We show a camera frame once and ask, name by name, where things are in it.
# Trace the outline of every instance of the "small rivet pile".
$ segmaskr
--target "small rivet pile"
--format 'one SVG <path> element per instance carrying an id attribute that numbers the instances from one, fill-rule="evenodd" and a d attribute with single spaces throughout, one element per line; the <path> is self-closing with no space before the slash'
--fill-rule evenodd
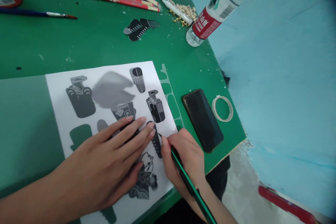
<path id="1" fill-rule="evenodd" d="M 173 5 L 176 6 L 177 9 L 179 9 L 181 12 L 183 12 L 188 18 L 191 20 L 196 21 L 197 14 L 196 14 L 196 8 L 195 7 L 190 7 L 190 5 L 180 5 L 180 4 L 175 4 L 173 0 L 169 0 Z"/>

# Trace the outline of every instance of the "paintbrush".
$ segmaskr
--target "paintbrush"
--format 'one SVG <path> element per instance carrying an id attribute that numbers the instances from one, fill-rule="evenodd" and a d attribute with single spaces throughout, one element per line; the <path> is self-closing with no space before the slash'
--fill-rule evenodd
<path id="1" fill-rule="evenodd" d="M 4 14 L 12 14 L 12 15 L 21 15 L 21 16 L 46 16 L 52 18 L 69 18 L 69 19 L 77 19 L 77 17 L 67 14 L 60 14 L 54 12 L 38 12 L 34 10 L 24 10 L 24 9 L 7 9 L 0 8 L 0 13 Z"/>

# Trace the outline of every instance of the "red bottle label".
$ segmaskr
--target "red bottle label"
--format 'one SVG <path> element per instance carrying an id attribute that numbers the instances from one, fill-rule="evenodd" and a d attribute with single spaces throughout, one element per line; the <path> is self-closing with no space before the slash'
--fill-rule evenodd
<path id="1" fill-rule="evenodd" d="M 192 25 L 192 30 L 197 37 L 206 39 L 221 23 L 222 22 L 219 22 L 211 17 L 206 8 L 204 8 L 195 23 Z"/>

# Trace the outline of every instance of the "white masking tape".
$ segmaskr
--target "white masking tape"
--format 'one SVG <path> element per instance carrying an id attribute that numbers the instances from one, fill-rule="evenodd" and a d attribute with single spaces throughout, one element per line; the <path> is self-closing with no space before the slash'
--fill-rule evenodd
<path id="1" fill-rule="evenodd" d="M 222 119 L 220 118 L 220 116 L 217 113 L 217 109 L 216 109 L 216 102 L 218 99 L 223 99 L 224 101 L 226 101 L 227 105 L 229 106 L 229 116 L 226 119 Z M 215 117 L 219 120 L 219 121 L 223 121 L 223 122 L 228 122 L 232 119 L 233 117 L 233 107 L 231 102 L 229 101 L 228 98 L 224 97 L 224 96 L 216 96 L 216 98 L 212 101 L 212 112 L 215 115 Z"/>

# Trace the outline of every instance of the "phone screen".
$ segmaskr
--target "phone screen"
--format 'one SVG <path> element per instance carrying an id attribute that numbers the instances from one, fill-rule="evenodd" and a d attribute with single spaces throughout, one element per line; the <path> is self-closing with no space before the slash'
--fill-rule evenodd
<path id="1" fill-rule="evenodd" d="M 224 140 L 224 136 L 203 90 L 197 89 L 184 95 L 182 102 L 204 151 L 211 153 Z"/>

